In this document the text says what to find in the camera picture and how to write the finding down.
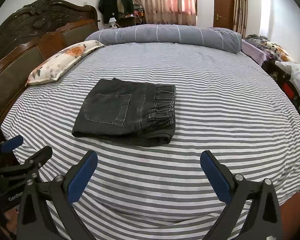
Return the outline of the dark grey denim pants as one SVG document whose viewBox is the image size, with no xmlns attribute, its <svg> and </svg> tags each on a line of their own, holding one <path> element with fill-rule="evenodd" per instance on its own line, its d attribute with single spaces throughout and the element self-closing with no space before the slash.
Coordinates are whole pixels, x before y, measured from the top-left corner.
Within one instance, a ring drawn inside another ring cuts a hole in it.
<svg viewBox="0 0 300 240">
<path fill-rule="evenodd" d="M 175 85 L 101 79 L 79 110 L 72 135 L 154 147 L 175 133 Z"/>
</svg>

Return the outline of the floral white orange pillow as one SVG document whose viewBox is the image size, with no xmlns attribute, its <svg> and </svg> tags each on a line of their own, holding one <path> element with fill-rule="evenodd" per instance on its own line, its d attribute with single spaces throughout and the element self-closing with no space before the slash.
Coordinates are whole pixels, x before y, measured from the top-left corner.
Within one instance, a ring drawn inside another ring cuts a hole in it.
<svg viewBox="0 0 300 240">
<path fill-rule="evenodd" d="M 79 42 L 64 48 L 36 67 L 28 76 L 27 85 L 43 85 L 58 81 L 81 59 L 104 47 L 97 40 Z"/>
</svg>

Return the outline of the dark carved wooden headboard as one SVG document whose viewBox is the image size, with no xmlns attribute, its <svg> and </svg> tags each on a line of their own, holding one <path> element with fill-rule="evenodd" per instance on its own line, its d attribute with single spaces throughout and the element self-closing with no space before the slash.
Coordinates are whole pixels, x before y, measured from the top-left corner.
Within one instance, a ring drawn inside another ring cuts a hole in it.
<svg viewBox="0 0 300 240">
<path fill-rule="evenodd" d="M 95 7 L 64 0 L 36 0 L 10 15 L 0 25 L 0 126 L 30 72 L 97 29 Z"/>
</svg>

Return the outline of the grey white striped bed sheet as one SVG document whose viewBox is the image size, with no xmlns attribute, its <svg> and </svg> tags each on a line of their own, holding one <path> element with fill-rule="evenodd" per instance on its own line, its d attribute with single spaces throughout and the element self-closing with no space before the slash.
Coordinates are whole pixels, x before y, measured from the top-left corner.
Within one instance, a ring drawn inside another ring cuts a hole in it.
<svg viewBox="0 0 300 240">
<path fill-rule="evenodd" d="M 176 130 L 160 147 L 75 138 L 81 105 L 100 79 L 172 84 Z M 210 150 L 233 173 L 273 181 L 283 204 L 300 191 L 300 116 L 243 53 L 177 43 L 126 43 L 93 51 L 60 80 L 30 86 L 4 119 L 25 161 L 44 146 L 51 180 L 95 151 L 97 169 L 74 209 L 96 239 L 202 239 L 224 209 L 201 166 Z"/>
</svg>

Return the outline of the lilac sheet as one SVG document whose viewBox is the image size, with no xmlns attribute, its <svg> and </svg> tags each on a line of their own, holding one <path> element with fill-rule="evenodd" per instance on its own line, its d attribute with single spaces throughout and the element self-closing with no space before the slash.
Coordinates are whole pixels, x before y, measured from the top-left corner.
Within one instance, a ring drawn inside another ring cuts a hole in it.
<svg viewBox="0 0 300 240">
<path fill-rule="evenodd" d="M 253 59 L 260 67 L 265 61 L 273 59 L 273 57 L 245 40 L 242 40 L 242 52 Z"/>
</svg>

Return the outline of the pile of patterned bedding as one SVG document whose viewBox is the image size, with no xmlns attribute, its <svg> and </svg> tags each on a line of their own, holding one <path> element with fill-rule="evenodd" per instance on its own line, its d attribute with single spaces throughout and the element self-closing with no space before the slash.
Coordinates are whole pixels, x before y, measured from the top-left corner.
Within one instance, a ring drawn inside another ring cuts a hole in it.
<svg viewBox="0 0 300 240">
<path fill-rule="evenodd" d="M 245 41 L 255 46 L 256 48 L 262 50 L 277 61 L 296 63 L 296 61 L 284 48 L 282 48 L 277 43 L 270 41 L 265 36 L 258 36 L 256 34 L 252 34 L 246 36 Z"/>
</svg>

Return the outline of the dark clothes on rack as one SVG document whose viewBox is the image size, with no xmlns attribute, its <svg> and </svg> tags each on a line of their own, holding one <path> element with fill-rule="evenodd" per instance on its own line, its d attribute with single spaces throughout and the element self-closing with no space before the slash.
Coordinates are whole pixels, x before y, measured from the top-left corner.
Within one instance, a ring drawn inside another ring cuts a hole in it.
<svg viewBox="0 0 300 240">
<path fill-rule="evenodd" d="M 146 24 L 145 9 L 133 0 L 99 0 L 98 10 L 102 15 L 102 23 L 124 28 Z"/>
</svg>

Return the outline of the grey rolled duvet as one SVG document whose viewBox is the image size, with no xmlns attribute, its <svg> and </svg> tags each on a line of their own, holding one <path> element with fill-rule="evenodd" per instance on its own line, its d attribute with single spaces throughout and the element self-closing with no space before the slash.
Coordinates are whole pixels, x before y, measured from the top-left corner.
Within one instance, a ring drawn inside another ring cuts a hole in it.
<svg viewBox="0 0 300 240">
<path fill-rule="evenodd" d="M 178 43 L 220 49 L 239 53 L 242 49 L 241 34 L 226 28 L 199 28 L 191 25 L 143 24 L 117 29 L 102 29 L 90 34 L 89 40 L 104 45 L 122 43 Z"/>
</svg>

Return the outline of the brown side curtain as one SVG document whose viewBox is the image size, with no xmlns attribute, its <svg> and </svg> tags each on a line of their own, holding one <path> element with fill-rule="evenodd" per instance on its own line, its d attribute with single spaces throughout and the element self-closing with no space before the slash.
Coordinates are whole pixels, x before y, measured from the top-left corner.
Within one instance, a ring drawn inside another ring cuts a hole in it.
<svg viewBox="0 0 300 240">
<path fill-rule="evenodd" d="M 247 14 L 248 0 L 234 0 L 233 30 L 242 38 L 246 35 Z"/>
</svg>

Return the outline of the brown wooden door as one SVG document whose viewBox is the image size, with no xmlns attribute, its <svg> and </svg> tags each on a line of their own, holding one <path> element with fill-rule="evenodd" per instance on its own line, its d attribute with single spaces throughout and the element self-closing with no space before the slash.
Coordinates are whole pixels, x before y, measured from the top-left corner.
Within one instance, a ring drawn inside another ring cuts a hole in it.
<svg viewBox="0 0 300 240">
<path fill-rule="evenodd" d="M 234 0 L 214 0 L 213 27 L 233 30 Z"/>
</svg>

